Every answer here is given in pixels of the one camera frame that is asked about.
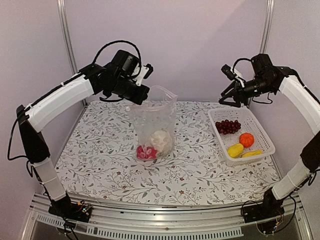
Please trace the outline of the orange pumpkin toy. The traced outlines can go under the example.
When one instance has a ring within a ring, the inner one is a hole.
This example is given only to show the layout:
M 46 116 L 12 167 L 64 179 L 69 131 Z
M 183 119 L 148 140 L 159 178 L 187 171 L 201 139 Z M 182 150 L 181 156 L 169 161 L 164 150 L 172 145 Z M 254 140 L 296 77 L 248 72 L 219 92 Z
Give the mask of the orange pumpkin toy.
M 244 148 L 251 147 L 255 142 L 255 138 L 251 133 L 245 132 L 240 135 L 239 143 L 244 146 Z

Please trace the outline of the yellow banana toy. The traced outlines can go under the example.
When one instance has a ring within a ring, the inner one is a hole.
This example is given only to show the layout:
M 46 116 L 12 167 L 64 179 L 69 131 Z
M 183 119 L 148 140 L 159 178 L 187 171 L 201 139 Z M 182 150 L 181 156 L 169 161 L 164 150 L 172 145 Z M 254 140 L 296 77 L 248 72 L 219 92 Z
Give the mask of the yellow banana toy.
M 255 151 L 250 151 L 247 152 L 245 154 L 243 154 L 241 157 L 242 158 L 249 158 L 249 157 L 253 157 L 253 156 L 257 156 L 257 155 L 262 155 L 263 151 L 262 150 L 255 150 Z

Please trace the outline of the white cauliflower toy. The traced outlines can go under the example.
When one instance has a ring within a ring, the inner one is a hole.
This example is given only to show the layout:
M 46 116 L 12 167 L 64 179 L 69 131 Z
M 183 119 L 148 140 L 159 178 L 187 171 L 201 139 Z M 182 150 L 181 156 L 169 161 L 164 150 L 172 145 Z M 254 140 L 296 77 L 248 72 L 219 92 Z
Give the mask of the white cauliflower toy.
M 157 151 L 158 156 L 168 155 L 174 147 L 172 136 L 165 130 L 157 130 L 152 133 L 149 137 L 149 143 Z

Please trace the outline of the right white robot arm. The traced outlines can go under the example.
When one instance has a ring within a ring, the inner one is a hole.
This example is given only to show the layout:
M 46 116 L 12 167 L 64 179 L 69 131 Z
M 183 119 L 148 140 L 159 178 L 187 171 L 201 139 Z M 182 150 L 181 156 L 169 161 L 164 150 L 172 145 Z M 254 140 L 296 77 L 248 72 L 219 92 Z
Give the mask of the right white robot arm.
M 244 80 L 236 70 L 236 65 L 249 62 L 253 69 L 253 78 Z M 232 107 L 247 105 L 250 99 L 263 94 L 283 95 L 301 116 L 312 137 L 303 147 L 297 163 L 264 197 L 258 213 L 269 218 L 278 210 L 278 203 L 290 193 L 311 181 L 320 171 L 320 101 L 302 82 L 298 72 L 288 66 L 274 65 L 268 54 L 259 53 L 252 58 L 239 58 L 233 65 L 223 65 L 222 73 L 231 81 L 221 93 L 219 103 Z

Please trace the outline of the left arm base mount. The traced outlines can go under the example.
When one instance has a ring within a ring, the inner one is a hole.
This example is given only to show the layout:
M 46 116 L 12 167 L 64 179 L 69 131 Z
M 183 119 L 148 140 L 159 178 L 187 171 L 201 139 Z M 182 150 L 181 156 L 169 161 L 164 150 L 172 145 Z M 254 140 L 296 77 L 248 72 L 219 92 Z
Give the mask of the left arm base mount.
M 92 205 L 81 200 L 77 203 L 72 202 L 68 193 L 60 200 L 50 199 L 48 212 L 52 215 L 79 222 L 88 223 L 92 215 Z

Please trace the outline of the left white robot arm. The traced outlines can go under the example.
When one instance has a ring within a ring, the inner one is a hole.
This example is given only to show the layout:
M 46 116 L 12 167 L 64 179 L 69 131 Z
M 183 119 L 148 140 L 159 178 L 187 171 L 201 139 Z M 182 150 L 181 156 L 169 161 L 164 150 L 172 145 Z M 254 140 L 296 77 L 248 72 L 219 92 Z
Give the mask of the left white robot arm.
M 141 105 L 150 90 L 142 82 L 152 72 L 150 64 L 142 65 L 140 58 L 118 50 L 108 64 L 100 66 L 93 62 L 34 103 L 27 107 L 21 105 L 17 109 L 18 127 L 26 158 L 35 168 L 50 198 L 55 201 L 55 209 L 63 217 L 70 217 L 74 213 L 74 205 L 65 199 L 67 193 L 51 161 L 42 130 L 73 105 L 99 93 L 103 93 L 106 98 L 115 94 L 120 99 Z

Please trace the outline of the clear zip top bag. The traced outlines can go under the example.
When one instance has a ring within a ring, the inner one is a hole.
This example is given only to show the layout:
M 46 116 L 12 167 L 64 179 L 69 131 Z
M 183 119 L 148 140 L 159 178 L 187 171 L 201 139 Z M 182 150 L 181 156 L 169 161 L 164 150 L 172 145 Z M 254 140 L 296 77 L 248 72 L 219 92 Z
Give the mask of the clear zip top bag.
M 152 133 L 159 130 L 170 133 L 174 143 L 171 152 L 173 151 L 175 146 L 174 127 L 176 123 L 177 99 L 178 96 L 176 94 L 162 86 L 155 85 L 150 88 L 148 98 L 141 105 L 132 104 L 126 107 L 126 112 L 137 134 L 136 158 L 138 146 L 152 147 L 149 137 Z M 156 159 L 167 155 L 159 156 L 157 154 Z

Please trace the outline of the yellow lemon toy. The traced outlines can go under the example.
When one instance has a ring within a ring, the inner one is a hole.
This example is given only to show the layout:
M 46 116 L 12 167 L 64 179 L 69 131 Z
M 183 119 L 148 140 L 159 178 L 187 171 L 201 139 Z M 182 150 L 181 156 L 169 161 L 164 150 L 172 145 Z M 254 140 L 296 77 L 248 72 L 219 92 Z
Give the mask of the yellow lemon toy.
M 227 153 L 231 158 L 238 158 L 244 151 L 244 146 L 241 143 L 237 143 L 228 148 Z

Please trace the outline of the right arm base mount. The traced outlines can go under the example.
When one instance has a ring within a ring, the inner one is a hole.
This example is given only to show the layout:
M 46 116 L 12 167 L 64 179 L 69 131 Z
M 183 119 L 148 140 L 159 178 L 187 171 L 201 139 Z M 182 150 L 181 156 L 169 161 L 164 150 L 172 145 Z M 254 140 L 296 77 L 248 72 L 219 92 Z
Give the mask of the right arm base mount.
M 245 223 L 273 218 L 273 220 L 257 224 L 258 230 L 265 235 L 276 232 L 280 222 L 283 220 L 284 213 L 283 200 L 277 200 L 275 198 L 272 188 L 264 193 L 262 203 L 249 200 L 242 205 L 240 210 L 240 214 L 244 218 Z

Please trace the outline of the red bell pepper toy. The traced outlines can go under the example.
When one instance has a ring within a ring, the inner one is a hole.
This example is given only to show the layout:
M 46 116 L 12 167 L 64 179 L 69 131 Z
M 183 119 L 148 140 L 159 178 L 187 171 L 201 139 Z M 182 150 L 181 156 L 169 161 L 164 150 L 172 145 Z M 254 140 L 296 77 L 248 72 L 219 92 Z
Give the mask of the red bell pepper toy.
M 138 146 L 136 149 L 136 157 L 142 161 L 153 161 L 157 158 L 158 151 L 151 146 Z

